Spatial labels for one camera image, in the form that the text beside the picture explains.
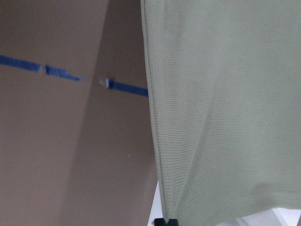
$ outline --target fabric texture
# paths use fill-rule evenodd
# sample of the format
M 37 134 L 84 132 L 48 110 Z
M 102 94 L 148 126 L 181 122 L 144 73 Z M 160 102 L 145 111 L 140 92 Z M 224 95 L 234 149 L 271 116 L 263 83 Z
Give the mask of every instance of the fabric texture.
M 163 215 L 301 209 L 301 1 L 142 0 Z

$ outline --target wall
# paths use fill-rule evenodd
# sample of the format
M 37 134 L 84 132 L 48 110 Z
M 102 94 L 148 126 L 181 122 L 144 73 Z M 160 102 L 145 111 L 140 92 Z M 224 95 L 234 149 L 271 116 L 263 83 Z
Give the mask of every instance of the wall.
M 147 224 L 148 99 L 98 84 L 146 87 L 140 20 L 138 0 L 0 1 L 0 55 L 89 79 L 0 65 L 0 225 Z

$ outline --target black object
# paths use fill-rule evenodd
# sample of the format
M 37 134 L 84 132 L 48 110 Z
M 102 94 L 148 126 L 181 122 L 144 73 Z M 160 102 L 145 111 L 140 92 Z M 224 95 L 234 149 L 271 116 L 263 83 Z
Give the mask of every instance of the black object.
M 157 218 L 154 220 L 154 226 L 179 226 L 179 223 L 177 219 L 169 219 L 166 223 L 164 218 Z

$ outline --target blue painter's tape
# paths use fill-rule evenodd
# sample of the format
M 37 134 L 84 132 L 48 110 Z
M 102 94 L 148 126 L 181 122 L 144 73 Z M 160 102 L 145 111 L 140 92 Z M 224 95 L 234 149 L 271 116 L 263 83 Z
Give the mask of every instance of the blue painter's tape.
M 132 85 L 127 85 L 121 82 L 115 82 L 111 79 L 106 79 L 105 80 L 105 86 L 107 89 L 116 89 L 119 91 L 124 91 L 124 92 L 128 92 L 128 93 L 133 93 L 133 94 L 137 94 L 140 96 L 144 96 L 144 97 L 148 97 L 149 93 L 147 91 L 147 89 L 145 88 L 140 88 L 137 86 L 132 86 Z
M 26 69 L 26 70 L 34 71 L 34 72 L 39 72 L 40 68 L 41 68 L 40 64 L 36 64 L 36 63 L 24 61 L 24 60 L 18 60 L 18 59 L 14 59 L 14 58 L 2 56 L 2 55 L 0 55 L 0 64 L 10 66 L 10 67 L 22 68 L 22 69 Z
M 71 79 L 74 81 L 83 81 L 87 80 L 85 78 L 77 77 L 72 74 L 69 74 L 65 69 L 61 68 L 56 68 L 56 67 L 50 67 L 50 66 L 45 66 L 45 74 L 61 77 L 64 79 Z

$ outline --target blue tape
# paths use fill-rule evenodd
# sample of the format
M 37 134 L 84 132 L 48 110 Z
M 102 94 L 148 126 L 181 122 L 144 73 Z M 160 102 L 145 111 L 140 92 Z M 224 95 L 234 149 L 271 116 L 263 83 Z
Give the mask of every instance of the blue tape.
M 137 86 L 131 86 L 131 85 L 127 85 L 121 82 L 115 82 L 111 79 L 106 79 L 105 80 L 105 86 L 107 89 L 116 89 L 119 91 L 124 91 L 124 92 L 128 92 L 128 93 L 133 93 L 133 94 L 137 94 L 140 96 L 144 96 L 144 97 L 148 97 L 149 93 L 147 91 L 147 89 L 144 88 L 140 88 Z
M 61 78 L 64 78 L 64 79 L 71 79 L 71 80 L 74 80 L 74 81 L 87 80 L 85 78 L 81 78 L 81 77 L 77 77 L 77 76 L 74 76 L 72 74 L 69 74 L 65 69 L 50 67 L 50 66 L 47 66 L 47 65 L 45 66 L 45 74 L 61 77 Z
M 39 72 L 41 65 L 24 61 L 24 60 L 18 60 L 7 56 L 0 55 L 0 64 L 10 66 L 10 67 L 17 67 L 22 68 L 29 71 Z

